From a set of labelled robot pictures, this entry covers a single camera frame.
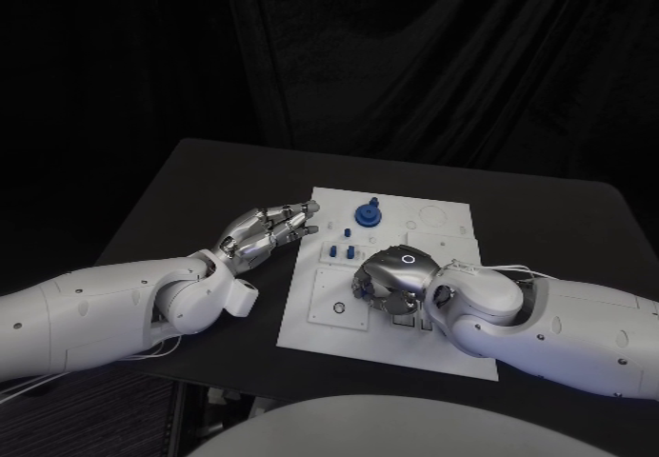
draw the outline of robotic hand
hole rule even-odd
[[[254,209],[212,250],[87,268],[0,297],[0,382],[104,365],[202,331],[224,309],[245,317],[258,290],[237,275],[319,231],[305,226],[319,209],[315,201]]]
[[[390,314],[427,313],[470,356],[587,392],[659,400],[659,304],[540,273],[512,281],[496,272],[521,268],[459,261],[440,268],[398,246],[365,261],[354,293]]]

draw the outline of black backdrop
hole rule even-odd
[[[648,0],[10,2],[0,293],[94,263],[185,137],[609,181],[656,247],[658,18]]]

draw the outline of black table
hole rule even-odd
[[[209,248],[248,209],[302,202],[315,186],[469,203],[483,265],[525,264],[563,279],[659,298],[659,263],[606,184],[202,140],[176,147],[100,265]],[[279,248],[244,276],[261,291],[247,318],[222,313],[168,357],[129,366],[286,401],[356,393],[446,400],[537,423],[616,454],[656,455],[654,401],[583,393],[502,363],[495,383],[279,348],[297,252],[297,243]]]

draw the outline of small blue component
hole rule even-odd
[[[378,198],[374,197],[368,205],[362,205],[355,211],[355,220],[362,227],[375,227],[382,221],[382,213],[378,208],[381,203]]]

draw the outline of silver robot hand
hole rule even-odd
[[[231,223],[214,247],[214,254],[225,261],[234,274],[258,267],[277,246],[319,231],[316,226],[305,227],[319,209],[313,200],[253,209]]]
[[[354,278],[354,294],[368,305],[390,314],[411,314],[426,297],[426,290],[440,266],[430,255],[410,246],[393,246],[364,262]],[[390,294],[378,293],[377,285]]]

